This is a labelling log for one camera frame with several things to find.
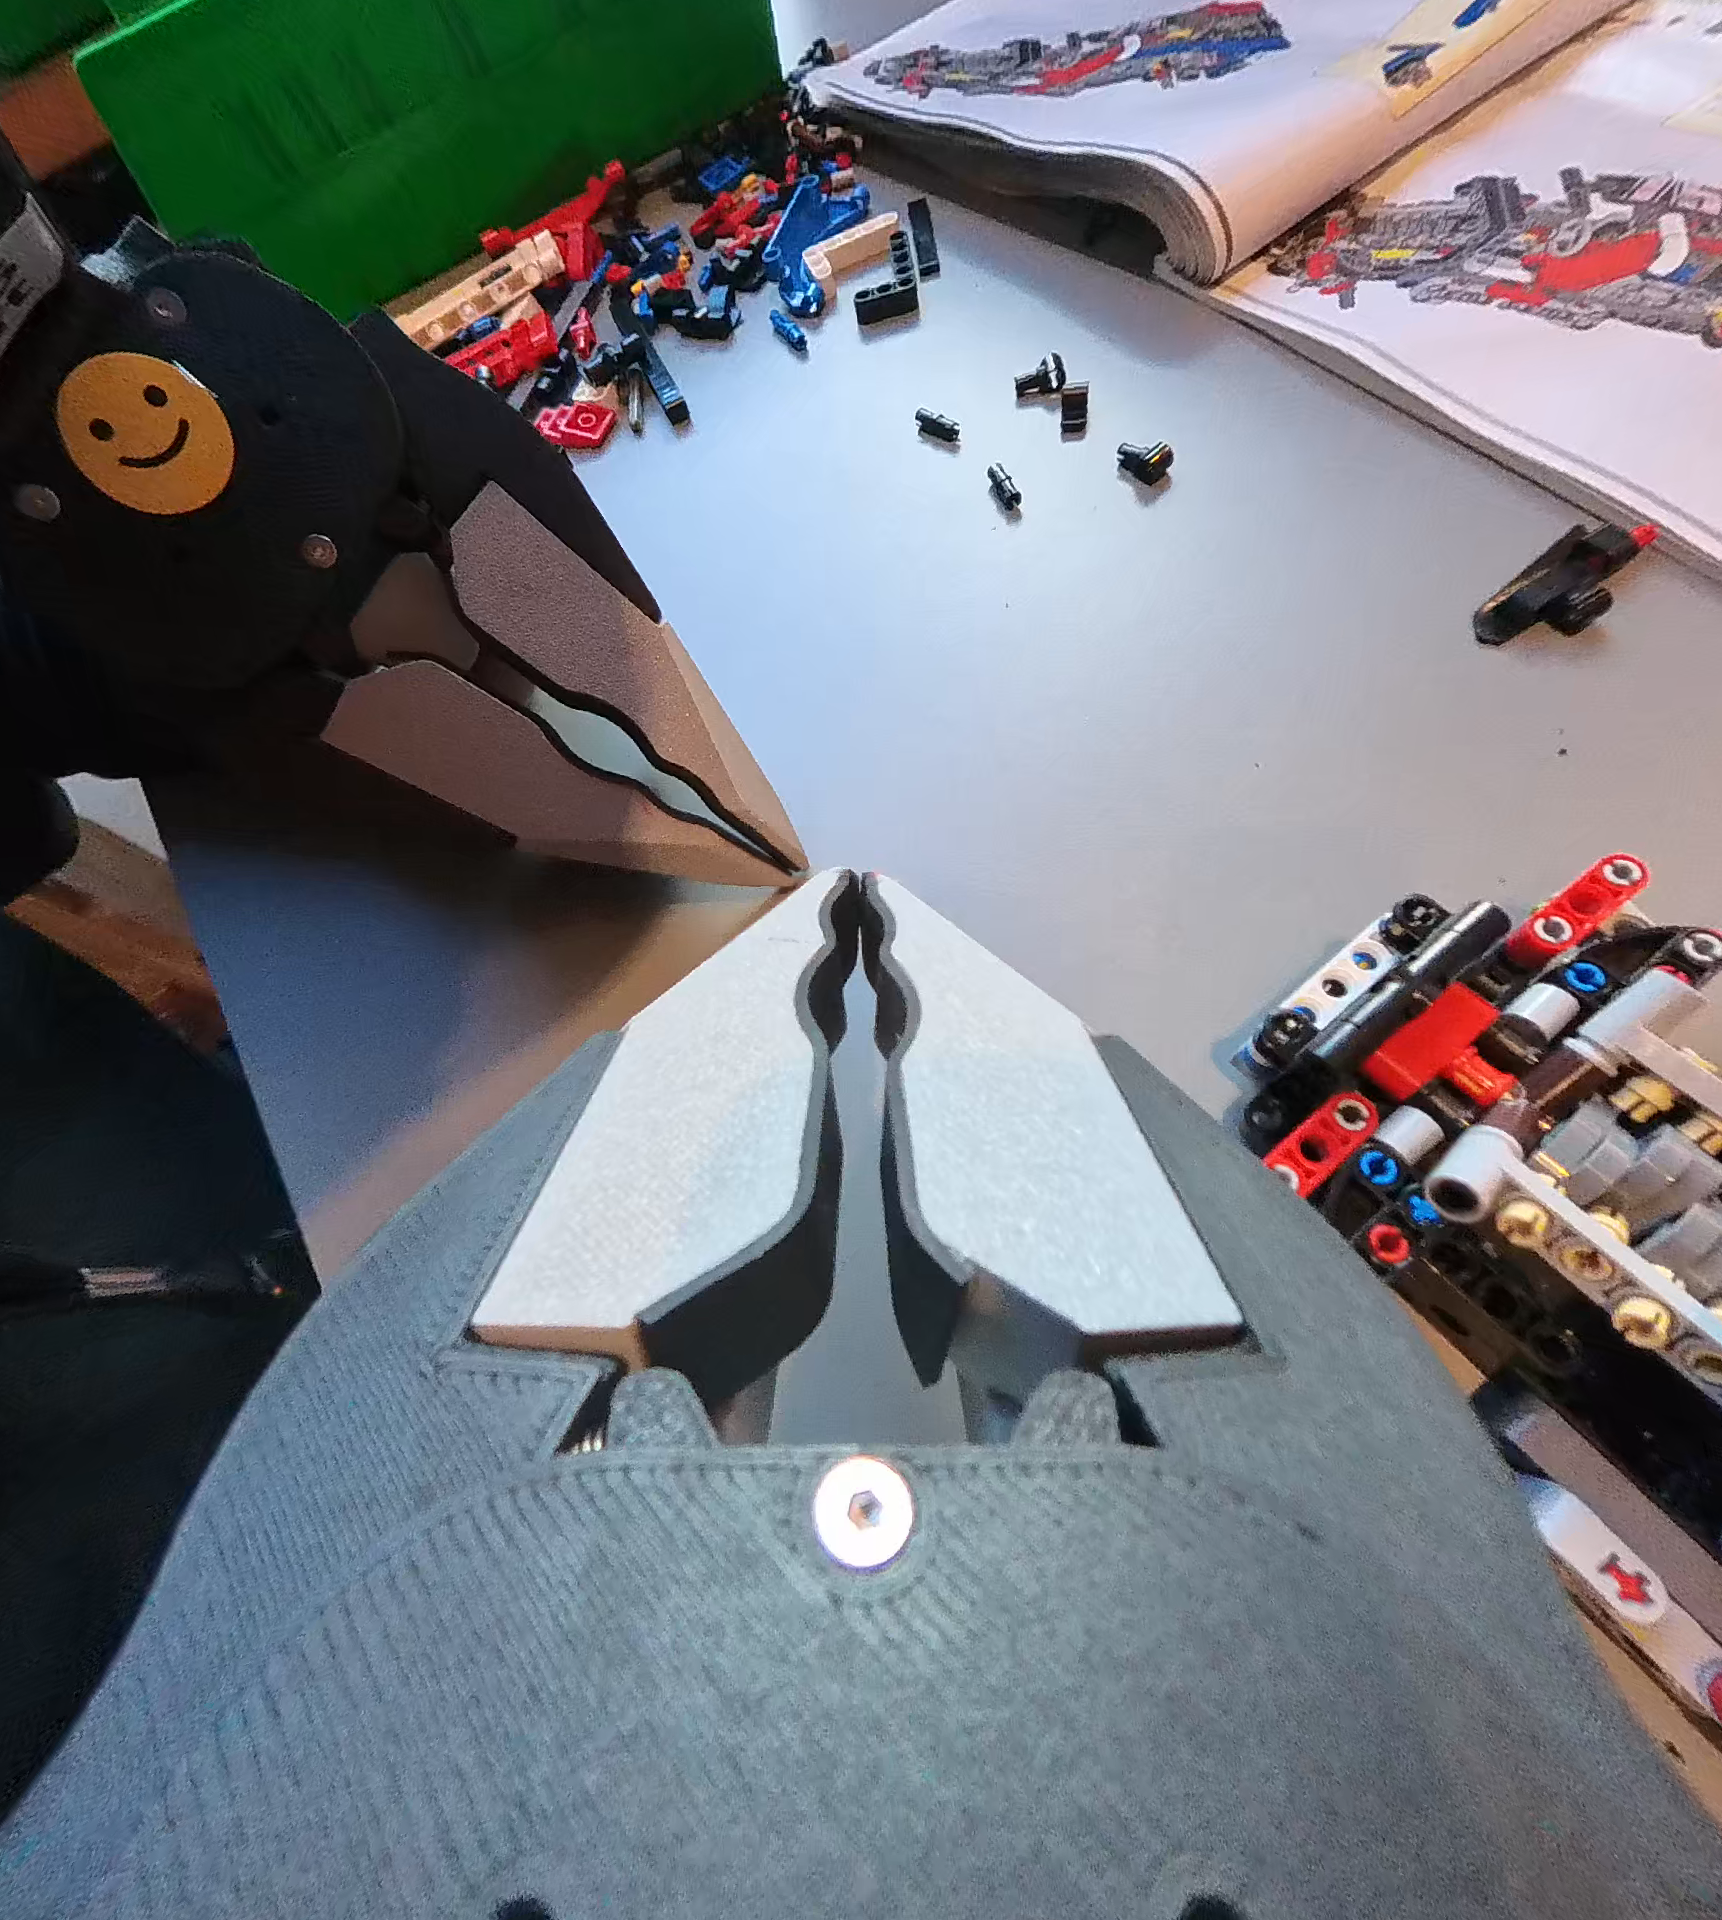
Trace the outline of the grey desk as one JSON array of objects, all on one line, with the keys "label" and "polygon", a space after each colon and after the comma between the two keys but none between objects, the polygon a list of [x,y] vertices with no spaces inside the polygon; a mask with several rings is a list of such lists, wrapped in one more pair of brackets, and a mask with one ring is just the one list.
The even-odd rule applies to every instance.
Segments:
[{"label": "grey desk", "polygon": [[[1196,300],[939,205],[922,317],[808,361],[696,347],[696,423],[587,485],[810,854],[883,868],[1220,1111],[1236,1027],[1377,903],[1540,900],[1592,852],[1722,918],[1722,584],[1634,563],[1599,635],[1468,612],[1561,503]],[[1018,403],[1049,351],[1091,425]],[[915,410],[960,422],[927,443]],[[1114,468],[1164,440],[1156,491]],[[1024,493],[1001,516],[986,468]],[[712,953],[750,890],[498,849],[332,770],[156,781],[176,885],[329,1283],[585,1037]],[[785,1455],[493,1471],[365,1578],[426,1626],[322,1640],[375,1725],[426,1692],[373,1838],[286,1822],[320,1891],[222,1916],[1722,1916],[1722,1828],[1525,1534],[1425,1331],[1315,1285],[1319,1384],[1377,1423],[1317,1540],[1120,1444],[932,1445],[908,1572],[808,1538],[839,1437],[941,1436],[898,1356],[875,1153]],[[1285,1894],[1262,1880],[1286,1869]]]}]

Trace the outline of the black toothed rack piece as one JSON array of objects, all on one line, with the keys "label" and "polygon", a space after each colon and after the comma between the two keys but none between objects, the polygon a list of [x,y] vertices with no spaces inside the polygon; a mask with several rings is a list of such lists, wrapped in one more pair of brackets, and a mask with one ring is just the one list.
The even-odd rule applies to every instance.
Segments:
[{"label": "black toothed rack piece", "polygon": [[631,434],[647,432],[651,410],[658,411],[672,430],[690,425],[688,398],[648,336],[628,332],[621,338],[613,351],[613,374],[613,391],[621,400]]}]

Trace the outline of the pile of mixed toy bricks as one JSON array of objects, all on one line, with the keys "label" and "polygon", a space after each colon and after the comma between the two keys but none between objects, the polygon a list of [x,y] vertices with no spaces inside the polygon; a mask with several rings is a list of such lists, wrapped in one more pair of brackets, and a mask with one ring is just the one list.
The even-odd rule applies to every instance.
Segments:
[{"label": "pile of mixed toy bricks", "polygon": [[831,193],[865,185],[863,153],[865,135],[802,84],[773,89],[645,161],[609,160],[538,216],[482,229],[474,258],[388,313],[545,440],[595,451],[631,430],[613,383],[631,332],[654,341],[680,389],[674,350],[729,347],[750,321],[802,361],[771,310],[802,321],[813,350],[831,300],[814,280],[782,300],[763,250],[802,180]]}]

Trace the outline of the toy brick car model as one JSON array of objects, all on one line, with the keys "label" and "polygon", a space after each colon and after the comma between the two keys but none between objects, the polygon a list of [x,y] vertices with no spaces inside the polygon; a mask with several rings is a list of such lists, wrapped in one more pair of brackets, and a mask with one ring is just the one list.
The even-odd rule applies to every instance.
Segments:
[{"label": "toy brick car model", "polygon": [[1407,893],[1235,1049],[1238,1131],[1478,1372],[1574,1604],[1722,1753],[1722,923],[1648,864]]}]

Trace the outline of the blue curved brick piece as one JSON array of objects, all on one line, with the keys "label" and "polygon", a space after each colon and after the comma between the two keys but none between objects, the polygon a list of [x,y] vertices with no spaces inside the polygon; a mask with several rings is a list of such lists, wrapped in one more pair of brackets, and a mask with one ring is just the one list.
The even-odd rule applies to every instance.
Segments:
[{"label": "blue curved brick piece", "polygon": [[785,301],[806,297],[813,281],[804,254],[860,226],[873,213],[873,190],[857,185],[848,193],[826,192],[821,180],[801,180],[780,212],[779,226],[760,250],[769,281]]}]

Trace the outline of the tan angled brick beam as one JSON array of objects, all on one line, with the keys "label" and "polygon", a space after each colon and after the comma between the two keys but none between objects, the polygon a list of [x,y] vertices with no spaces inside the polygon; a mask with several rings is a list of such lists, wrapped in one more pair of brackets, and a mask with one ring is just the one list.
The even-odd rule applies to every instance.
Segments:
[{"label": "tan angled brick beam", "polygon": [[835,300],[835,287],[844,275],[887,260],[900,226],[897,210],[879,212],[806,246],[801,264],[822,300]]}]

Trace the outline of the cluster of black connector pieces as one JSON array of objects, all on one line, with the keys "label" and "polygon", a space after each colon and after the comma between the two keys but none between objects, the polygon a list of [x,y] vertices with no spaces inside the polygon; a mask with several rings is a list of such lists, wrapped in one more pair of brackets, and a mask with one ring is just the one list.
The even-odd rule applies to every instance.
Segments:
[{"label": "cluster of black connector pieces", "polygon": [[[1056,432],[1062,443],[1083,442],[1092,425],[1092,389],[1085,379],[1069,374],[1066,357],[1050,350],[1033,368],[1012,375],[1012,394],[1018,405],[1055,403]],[[936,447],[959,450],[965,443],[965,425],[960,419],[921,405],[912,411],[917,435]],[[1122,442],[1114,447],[1114,468],[1141,491],[1159,491],[1167,485],[1177,466],[1177,447],[1164,440],[1145,443]],[[992,503],[1004,518],[1018,518],[1024,508],[1024,491],[1010,468],[992,462],[986,468],[986,484]]]}]

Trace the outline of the black hinged brick piece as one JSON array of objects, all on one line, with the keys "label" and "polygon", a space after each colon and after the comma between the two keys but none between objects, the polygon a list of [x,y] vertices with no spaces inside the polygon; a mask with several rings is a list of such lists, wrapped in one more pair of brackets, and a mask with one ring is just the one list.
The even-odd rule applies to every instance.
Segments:
[{"label": "black hinged brick piece", "polygon": [[1592,582],[1610,585],[1648,549],[1629,544],[1629,527],[1614,522],[1571,525],[1473,612],[1475,640],[1488,647],[1506,646],[1546,627],[1540,615],[1554,593]]}]

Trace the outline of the open instruction book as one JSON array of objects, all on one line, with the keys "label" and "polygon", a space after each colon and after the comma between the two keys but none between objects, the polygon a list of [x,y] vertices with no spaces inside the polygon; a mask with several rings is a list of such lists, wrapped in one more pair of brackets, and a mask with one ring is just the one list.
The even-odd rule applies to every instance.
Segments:
[{"label": "open instruction book", "polygon": [[806,87],[1722,578],[1722,3],[944,3]]}]

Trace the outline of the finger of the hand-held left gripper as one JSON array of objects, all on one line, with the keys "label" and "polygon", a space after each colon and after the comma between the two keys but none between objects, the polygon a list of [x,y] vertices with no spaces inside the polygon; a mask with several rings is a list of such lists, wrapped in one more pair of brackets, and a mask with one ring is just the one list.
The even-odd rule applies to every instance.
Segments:
[{"label": "finger of the hand-held left gripper", "polygon": [[434,659],[349,681],[320,740],[549,857],[704,883],[789,868],[569,755],[538,718]]},{"label": "finger of the hand-held left gripper", "polygon": [[801,871],[773,781],[680,634],[648,615],[513,491],[487,484],[453,527],[464,619],[513,657],[523,699],[585,766],[674,818]]}]

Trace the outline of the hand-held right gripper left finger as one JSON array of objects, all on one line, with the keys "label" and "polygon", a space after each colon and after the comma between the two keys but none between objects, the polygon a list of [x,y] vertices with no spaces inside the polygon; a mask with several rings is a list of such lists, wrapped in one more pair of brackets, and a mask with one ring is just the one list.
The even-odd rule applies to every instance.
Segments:
[{"label": "hand-held right gripper left finger", "polygon": [[732,1400],[817,1331],[863,892],[844,868],[804,880],[628,1022],[473,1311],[479,1341]]}]

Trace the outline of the wooden frame beam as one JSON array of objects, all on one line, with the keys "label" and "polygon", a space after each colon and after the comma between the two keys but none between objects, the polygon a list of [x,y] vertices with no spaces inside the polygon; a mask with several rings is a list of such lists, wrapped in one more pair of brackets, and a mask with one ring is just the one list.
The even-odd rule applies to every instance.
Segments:
[{"label": "wooden frame beam", "polygon": [[193,1049],[228,1044],[215,977],[162,856],[81,819],[75,856],[7,911],[104,974]]}]

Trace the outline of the green plastic bin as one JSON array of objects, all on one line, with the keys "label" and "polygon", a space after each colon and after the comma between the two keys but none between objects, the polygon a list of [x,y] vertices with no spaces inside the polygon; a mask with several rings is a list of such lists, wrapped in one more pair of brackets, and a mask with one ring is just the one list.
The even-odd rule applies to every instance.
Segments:
[{"label": "green plastic bin", "polygon": [[159,227],[340,317],[780,79],[766,1],[0,3],[0,76],[66,47]]}]

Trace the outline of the black angled brick beam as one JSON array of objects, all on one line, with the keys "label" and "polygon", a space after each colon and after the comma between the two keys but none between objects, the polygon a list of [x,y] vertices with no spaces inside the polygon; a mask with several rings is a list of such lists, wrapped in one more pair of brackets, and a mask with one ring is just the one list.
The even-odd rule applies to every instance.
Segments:
[{"label": "black angled brick beam", "polygon": [[943,258],[931,197],[908,199],[887,234],[885,277],[852,295],[859,329],[912,320],[922,310],[922,287],[941,275]]}]

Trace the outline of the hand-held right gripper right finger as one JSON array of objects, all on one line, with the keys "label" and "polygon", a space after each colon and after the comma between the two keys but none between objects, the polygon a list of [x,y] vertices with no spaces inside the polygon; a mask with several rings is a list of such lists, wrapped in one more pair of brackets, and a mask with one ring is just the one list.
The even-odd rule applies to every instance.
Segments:
[{"label": "hand-held right gripper right finger", "polygon": [[1249,1330],[1088,1024],[865,880],[891,1297],[917,1378],[1039,1384]]}]

